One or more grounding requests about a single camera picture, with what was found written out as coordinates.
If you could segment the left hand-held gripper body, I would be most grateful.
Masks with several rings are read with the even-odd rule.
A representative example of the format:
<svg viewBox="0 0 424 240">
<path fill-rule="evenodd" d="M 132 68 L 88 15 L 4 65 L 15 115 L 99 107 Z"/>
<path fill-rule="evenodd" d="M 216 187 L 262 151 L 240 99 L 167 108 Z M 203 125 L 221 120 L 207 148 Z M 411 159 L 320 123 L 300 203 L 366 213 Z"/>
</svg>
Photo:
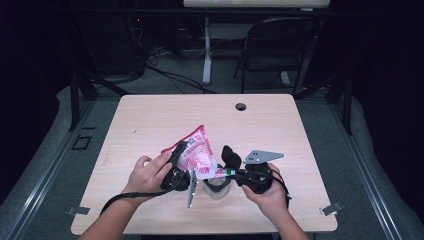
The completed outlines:
<svg viewBox="0 0 424 240">
<path fill-rule="evenodd" d="M 187 207 L 191 208 L 197 184 L 198 179 L 194 169 L 183 171 L 173 168 L 164 178 L 161 188 L 167 191 L 188 191 Z"/>
</svg>

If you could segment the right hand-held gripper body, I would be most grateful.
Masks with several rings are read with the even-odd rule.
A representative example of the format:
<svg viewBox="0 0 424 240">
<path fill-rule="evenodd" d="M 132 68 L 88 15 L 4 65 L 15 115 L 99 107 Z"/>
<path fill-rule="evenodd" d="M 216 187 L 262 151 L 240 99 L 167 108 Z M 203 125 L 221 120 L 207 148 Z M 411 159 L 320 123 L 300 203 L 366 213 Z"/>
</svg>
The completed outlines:
<svg viewBox="0 0 424 240">
<path fill-rule="evenodd" d="M 273 181 L 273 174 L 268 162 L 283 157 L 283 153 L 252 150 L 243 161 L 244 173 L 247 175 L 246 185 L 256 194 L 266 192 Z"/>
</svg>

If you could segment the pink printed plastic bag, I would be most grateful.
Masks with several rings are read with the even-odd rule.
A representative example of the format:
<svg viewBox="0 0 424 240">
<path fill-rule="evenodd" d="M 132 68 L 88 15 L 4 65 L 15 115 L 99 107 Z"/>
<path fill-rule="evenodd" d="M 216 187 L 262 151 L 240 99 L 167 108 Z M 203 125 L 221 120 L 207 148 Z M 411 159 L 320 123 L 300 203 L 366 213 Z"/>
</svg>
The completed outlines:
<svg viewBox="0 0 424 240">
<path fill-rule="evenodd" d="M 194 170 L 198 179 L 220 178 L 235 174 L 234 170 L 225 170 L 218 166 L 203 125 L 182 138 L 182 141 L 187 145 L 176 164 L 179 169 Z"/>
</svg>

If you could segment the person's right hand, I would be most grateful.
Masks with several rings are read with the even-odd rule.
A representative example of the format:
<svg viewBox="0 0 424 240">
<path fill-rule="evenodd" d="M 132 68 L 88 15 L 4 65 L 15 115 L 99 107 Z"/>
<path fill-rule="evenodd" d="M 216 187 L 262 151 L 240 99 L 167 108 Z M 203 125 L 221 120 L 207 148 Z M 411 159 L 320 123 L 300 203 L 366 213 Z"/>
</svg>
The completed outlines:
<svg viewBox="0 0 424 240">
<path fill-rule="evenodd" d="M 248 186 L 243 185 L 242 189 L 246 197 L 254 202 L 260 211 L 269 219 L 274 221 L 289 214 L 285 200 L 285 190 L 276 180 L 271 187 L 262 194 L 254 193 Z"/>
</svg>

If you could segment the person's left hand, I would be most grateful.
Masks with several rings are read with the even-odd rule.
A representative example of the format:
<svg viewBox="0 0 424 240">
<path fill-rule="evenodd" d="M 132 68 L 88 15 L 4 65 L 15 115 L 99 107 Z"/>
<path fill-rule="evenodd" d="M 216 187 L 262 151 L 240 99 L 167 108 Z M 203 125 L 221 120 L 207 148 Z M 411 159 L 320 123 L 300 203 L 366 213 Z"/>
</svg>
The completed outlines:
<svg viewBox="0 0 424 240">
<path fill-rule="evenodd" d="M 129 176 L 124 191 L 158 192 L 161 189 L 160 185 L 172 167 L 172 164 L 169 163 L 170 157 L 170 153 L 162 153 L 155 158 L 146 155 L 140 157 Z"/>
</svg>

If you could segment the grey tape piece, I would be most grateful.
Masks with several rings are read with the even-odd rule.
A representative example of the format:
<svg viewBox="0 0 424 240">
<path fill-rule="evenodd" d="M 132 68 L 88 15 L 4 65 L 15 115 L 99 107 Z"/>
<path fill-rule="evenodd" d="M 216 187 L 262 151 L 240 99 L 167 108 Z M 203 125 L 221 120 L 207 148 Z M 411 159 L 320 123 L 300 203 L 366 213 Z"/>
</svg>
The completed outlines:
<svg viewBox="0 0 424 240">
<path fill-rule="evenodd" d="M 332 205 L 321 208 L 320 212 L 322 215 L 325 215 L 325 216 L 336 215 L 342 208 L 343 208 L 342 204 L 340 202 L 336 202 Z"/>
<path fill-rule="evenodd" d="M 68 210 L 66 211 L 66 213 L 68 215 L 87 215 L 89 213 L 90 209 L 87 207 L 69 207 Z"/>
</svg>

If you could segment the black metal stand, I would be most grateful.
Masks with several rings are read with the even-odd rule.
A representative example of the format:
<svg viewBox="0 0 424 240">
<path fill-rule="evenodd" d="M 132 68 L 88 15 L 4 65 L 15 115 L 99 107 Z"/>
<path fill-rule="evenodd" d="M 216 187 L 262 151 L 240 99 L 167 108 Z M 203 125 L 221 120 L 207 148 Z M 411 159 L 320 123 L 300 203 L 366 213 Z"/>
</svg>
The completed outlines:
<svg viewBox="0 0 424 240">
<path fill-rule="evenodd" d="M 324 79 L 316 84 L 307 87 L 305 90 L 294 95 L 296 100 L 303 99 L 312 93 L 318 91 L 326 85 L 330 85 L 330 90 L 325 96 L 328 104 L 337 104 L 340 99 L 343 99 L 342 108 L 342 126 L 348 135 L 352 134 L 351 130 L 351 107 L 352 107 L 352 89 L 353 80 L 348 71 L 338 72 L 331 77 Z"/>
<path fill-rule="evenodd" d="M 87 100 L 95 101 L 98 98 L 98 92 L 94 84 L 100 84 L 112 92 L 124 96 L 129 92 L 107 81 L 105 78 L 89 71 L 76 71 L 70 79 L 70 98 L 71 98 L 71 125 L 69 131 L 72 132 L 80 122 L 80 94 Z"/>
</svg>

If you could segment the dark equipment cabinet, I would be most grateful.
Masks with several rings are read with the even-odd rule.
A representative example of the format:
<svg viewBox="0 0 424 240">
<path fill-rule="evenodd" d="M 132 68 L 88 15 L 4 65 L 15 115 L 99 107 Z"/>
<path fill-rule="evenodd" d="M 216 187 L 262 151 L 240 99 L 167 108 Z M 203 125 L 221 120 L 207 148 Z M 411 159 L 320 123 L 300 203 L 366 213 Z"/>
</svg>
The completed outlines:
<svg viewBox="0 0 424 240">
<path fill-rule="evenodd" d="M 136 47 L 134 36 L 126 18 L 105 16 L 100 20 L 101 66 L 111 75 L 142 75 L 145 61 Z"/>
</svg>

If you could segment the black folding chair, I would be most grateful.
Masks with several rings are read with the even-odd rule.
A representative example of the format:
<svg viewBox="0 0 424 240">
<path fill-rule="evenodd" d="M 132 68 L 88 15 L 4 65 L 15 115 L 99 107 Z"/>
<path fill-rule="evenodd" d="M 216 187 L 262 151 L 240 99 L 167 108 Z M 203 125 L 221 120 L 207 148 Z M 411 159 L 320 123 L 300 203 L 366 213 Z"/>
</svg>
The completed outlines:
<svg viewBox="0 0 424 240">
<path fill-rule="evenodd" d="M 273 17 L 255 23 L 241 46 L 233 77 L 241 71 L 240 91 L 245 92 L 246 73 L 295 71 L 292 94 L 299 86 L 307 45 L 320 32 L 321 24 L 312 17 Z"/>
</svg>

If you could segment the aluminium floor rail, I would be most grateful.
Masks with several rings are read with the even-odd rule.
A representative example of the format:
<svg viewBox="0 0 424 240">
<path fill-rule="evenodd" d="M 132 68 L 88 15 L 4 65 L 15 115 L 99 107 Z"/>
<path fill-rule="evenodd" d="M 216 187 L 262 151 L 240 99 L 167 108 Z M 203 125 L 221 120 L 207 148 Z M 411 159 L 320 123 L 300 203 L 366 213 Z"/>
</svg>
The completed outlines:
<svg viewBox="0 0 424 240">
<path fill-rule="evenodd" d="M 71 145 L 77 139 L 81 124 L 96 102 L 80 106 L 80 119 L 72 126 L 68 114 L 71 107 L 59 108 L 51 129 L 43 139 L 29 165 L 0 207 L 0 223 L 7 227 L 3 240 L 21 240 L 56 179 Z"/>
<path fill-rule="evenodd" d="M 329 105 L 329 109 L 336 120 L 336 125 L 341 131 L 345 142 L 347 143 L 350 152 L 353 156 L 353 162 L 356 167 L 356 172 L 359 176 L 361 184 L 366 192 L 366 195 L 370 201 L 373 211 L 381 225 L 381 228 L 386 236 L 387 240 L 403 240 L 396 224 L 393 221 L 391 214 L 387 208 L 387 205 L 382 198 L 380 191 L 371 173 L 364 161 L 363 155 L 358 147 L 355 139 L 352 135 L 349 135 L 345 129 L 341 120 L 342 112 L 337 105 Z"/>
</svg>

